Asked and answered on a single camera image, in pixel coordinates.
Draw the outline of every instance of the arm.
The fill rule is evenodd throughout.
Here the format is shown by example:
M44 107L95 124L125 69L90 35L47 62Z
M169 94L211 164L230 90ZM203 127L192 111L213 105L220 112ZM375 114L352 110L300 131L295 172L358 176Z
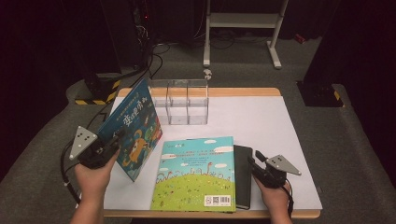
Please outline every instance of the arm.
M116 154L99 169L91 170L81 164L75 168L77 181L81 188L81 203L70 223L104 223L104 199L111 169L119 155Z
M262 191L262 200L270 212L271 222L273 224L291 224L288 214L289 197L286 192L281 188L268 189L256 177L254 177L254 180ZM290 191L288 183L284 187Z

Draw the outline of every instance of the green book cover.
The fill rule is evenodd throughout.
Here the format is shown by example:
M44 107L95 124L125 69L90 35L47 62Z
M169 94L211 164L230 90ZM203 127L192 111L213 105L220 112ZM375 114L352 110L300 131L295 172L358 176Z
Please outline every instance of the green book cover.
M231 136L164 142L151 210L235 209Z

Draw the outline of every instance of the human hand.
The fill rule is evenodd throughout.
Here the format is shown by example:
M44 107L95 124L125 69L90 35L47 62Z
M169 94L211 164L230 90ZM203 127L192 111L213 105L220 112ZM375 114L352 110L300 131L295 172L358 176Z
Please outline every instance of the human hand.
M268 211L271 215L271 221L273 224L281 223L291 223L289 214L288 214L288 205L289 205L289 196L288 194L282 189L269 189L264 186L259 179L255 176L254 180L256 181L257 185L259 186L260 191L262 192L262 201L267 206ZM289 183L285 183L285 189L290 191L291 187Z
M84 200L103 200L107 185L110 182L111 169L119 154L120 150L117 150L107 164L98 169L90 169L81 164L75 167L77 181L81 189L81 196Z

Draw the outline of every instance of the transparent container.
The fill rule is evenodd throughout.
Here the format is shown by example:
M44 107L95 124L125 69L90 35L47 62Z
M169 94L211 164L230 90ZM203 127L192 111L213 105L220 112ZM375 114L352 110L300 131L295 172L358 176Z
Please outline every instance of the transparent container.
M149 90L161 124L207 124L206 79L156 79Z

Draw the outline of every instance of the white sticker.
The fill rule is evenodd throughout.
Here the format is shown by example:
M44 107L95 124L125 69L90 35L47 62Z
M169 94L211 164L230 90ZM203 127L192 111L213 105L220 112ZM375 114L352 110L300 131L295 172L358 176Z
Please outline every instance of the white sticker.
M205 195L205 207L229 207L231 206L231 195Z

